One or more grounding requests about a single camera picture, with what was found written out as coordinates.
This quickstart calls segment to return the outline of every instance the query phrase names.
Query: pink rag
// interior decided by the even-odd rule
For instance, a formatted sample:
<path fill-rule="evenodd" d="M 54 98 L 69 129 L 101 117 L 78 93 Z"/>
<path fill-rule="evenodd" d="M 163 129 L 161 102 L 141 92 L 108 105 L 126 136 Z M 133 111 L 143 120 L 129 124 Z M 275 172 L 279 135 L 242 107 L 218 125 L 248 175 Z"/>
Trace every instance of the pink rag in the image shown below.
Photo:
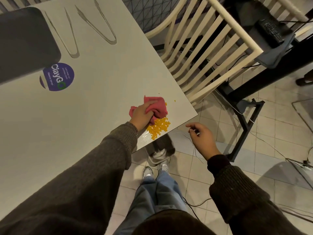
<path fill-rule="evenodd" d="M 153 116 L 150 120 L 150 124 L 149 125 L 154 125 L 154 121 L 158 118 L 158 119 L 162 119 L 167 115 L 167 110 L 166 110 L 166 105 L 165 105 L 165 101 L 162 97 L 144 97 L 143 98 L 143 103 L 149 102 L 149 101 L 158 101 L 152 105 L 150 105 L 147 109 L 146 109 L 146 114 L 152 110 L 153 111 Z M 130 117 L 133 116 L 134 110 L 136 109 L 136 106 L 132 106 L 131 109 L 129 110 L 129 115 Z"/>

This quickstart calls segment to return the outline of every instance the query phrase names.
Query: sticker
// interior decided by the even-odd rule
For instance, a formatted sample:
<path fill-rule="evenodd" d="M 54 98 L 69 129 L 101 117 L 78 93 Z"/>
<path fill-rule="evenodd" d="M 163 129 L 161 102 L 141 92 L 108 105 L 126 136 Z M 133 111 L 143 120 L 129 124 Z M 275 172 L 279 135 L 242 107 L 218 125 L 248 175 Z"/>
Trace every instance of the sticker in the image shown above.
<path fill-rule="evenodd" d="M 43 70 L 44 78 L 39 77 L 43 88 L 50 91 L 64 90 L 74 80 L 74 70 L 66 63 L 56 63 Z"/>

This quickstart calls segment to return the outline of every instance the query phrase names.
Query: jeans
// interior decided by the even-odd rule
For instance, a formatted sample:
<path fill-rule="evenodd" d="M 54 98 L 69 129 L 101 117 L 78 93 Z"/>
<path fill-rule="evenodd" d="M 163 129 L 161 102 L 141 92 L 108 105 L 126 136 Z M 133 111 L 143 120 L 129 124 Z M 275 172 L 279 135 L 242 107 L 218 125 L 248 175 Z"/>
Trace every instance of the jeans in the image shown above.
<path fill-rule="evenodd" d="M 130 235 L 145 219 L 165 209 L 187 211 L 177 182 L 166 171 L 161 171 L 156 180 L 152 176 L 144 178 L 114 235 Z"/>

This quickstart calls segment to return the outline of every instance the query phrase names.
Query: black keyboard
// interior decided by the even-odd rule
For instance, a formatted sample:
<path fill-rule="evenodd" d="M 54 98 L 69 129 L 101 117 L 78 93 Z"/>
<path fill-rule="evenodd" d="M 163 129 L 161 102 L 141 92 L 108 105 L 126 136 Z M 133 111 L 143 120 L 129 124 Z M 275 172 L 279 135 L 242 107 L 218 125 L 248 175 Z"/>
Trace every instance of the black keyboard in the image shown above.
<path fill-rule="evenodd" d="M 278 21 L 262 19 L 257 21 L 255 26 L 270 47 L 276 48 L 284 43 L 284 39 L 278 27 Z"/>

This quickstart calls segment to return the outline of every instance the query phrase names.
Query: food crumbs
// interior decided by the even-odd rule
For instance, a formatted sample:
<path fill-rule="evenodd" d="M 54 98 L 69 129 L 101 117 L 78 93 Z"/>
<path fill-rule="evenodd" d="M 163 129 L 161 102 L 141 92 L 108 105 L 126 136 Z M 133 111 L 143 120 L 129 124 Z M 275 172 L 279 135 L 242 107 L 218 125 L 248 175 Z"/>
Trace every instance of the food crumbs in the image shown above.
<path fill-rule="evenodd" d="M 154 125 L 148 126 L 147 131 L 151 134 L 152 140 L 155 140 L 157 138 L 157 135 L 161 135 L 162 130 L 165 132 L 167 131 L 167 128 L 171 123 L 166 120 L 168 120 L 168 118 L 166 117 L 162 119 L 156 119 L 154 121 Z"/>

